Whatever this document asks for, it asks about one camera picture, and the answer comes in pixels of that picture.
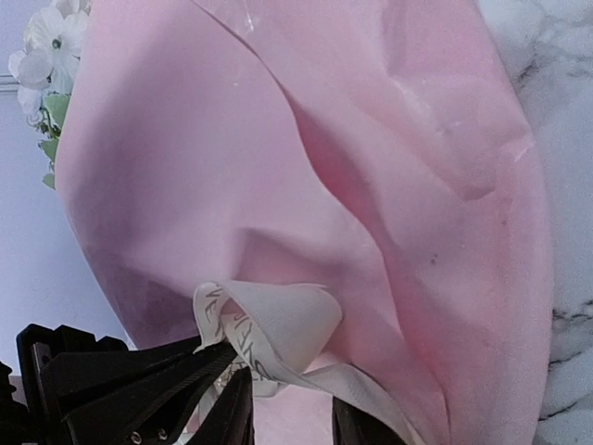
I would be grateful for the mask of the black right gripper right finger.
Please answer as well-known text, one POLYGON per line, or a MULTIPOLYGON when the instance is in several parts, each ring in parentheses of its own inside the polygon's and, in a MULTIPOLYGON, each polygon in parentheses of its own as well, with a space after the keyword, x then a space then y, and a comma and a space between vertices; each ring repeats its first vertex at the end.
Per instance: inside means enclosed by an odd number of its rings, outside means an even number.
POLYGON ((403 445, 389 426, 358 408, 333 398, 334 445, 403 445))

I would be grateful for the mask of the cream ribbon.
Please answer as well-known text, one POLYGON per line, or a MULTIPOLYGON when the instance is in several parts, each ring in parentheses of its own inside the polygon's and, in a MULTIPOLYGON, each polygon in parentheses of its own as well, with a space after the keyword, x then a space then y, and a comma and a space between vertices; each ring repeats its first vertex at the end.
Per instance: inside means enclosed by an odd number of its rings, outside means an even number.
POLYGON ((422 443, 395 400, 361 370, 345 363, 309 369, 342 320, 322 286, 207 282, 193 304, 201 347, 228 343, 256 378, 256 396, 288 385, 318 390, 383 422, 405 443, 422 443))

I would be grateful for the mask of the white flower bunch green leaves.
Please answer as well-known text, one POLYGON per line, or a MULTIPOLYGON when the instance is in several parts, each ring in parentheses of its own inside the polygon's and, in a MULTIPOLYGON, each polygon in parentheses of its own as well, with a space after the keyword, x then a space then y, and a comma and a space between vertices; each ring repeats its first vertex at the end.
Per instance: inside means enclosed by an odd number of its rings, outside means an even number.
POLYGON ((24 48, 8 59, 26 122, 43 136, 38 147, 49 162, 43 183, 51 189, 91 10, 90 1, 51 2, 31 16, 24 30, 24 48))

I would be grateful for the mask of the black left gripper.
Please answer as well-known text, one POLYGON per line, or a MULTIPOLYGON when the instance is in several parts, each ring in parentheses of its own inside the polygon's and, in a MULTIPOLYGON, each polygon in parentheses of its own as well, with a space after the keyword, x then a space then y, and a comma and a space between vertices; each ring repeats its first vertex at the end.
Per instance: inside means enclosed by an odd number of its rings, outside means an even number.
POLYGON ((124 351, 114 337, 97 339, 65 325, 27 326, 16 337, 20 374, 1 365, 1 442, 176 442, 236 356, 225 343, 202 350, 199 342, 193 337, 124 351))

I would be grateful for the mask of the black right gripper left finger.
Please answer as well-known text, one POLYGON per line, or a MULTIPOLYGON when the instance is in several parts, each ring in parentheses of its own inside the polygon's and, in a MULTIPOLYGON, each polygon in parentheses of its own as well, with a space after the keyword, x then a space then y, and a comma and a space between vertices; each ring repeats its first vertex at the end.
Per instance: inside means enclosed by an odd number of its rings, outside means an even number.
POLYGON ((252 376, 236 371, 187 445, 253 445, 252 376))

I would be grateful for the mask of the pink wrapping paper sheet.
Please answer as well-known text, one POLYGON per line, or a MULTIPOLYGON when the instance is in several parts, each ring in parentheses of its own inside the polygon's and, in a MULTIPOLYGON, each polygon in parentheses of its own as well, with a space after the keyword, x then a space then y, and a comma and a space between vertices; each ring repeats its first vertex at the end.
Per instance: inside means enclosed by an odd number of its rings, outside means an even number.
MULTIPOLYGON (((552 258, 533 133, 472 1, 95 1, 57 192, 133 342, 196 333, 207 282, 322 286, 345 363, 420 444, 528 444, 552 258)), ((328 444, 332 399, 255 404, 328 444)))

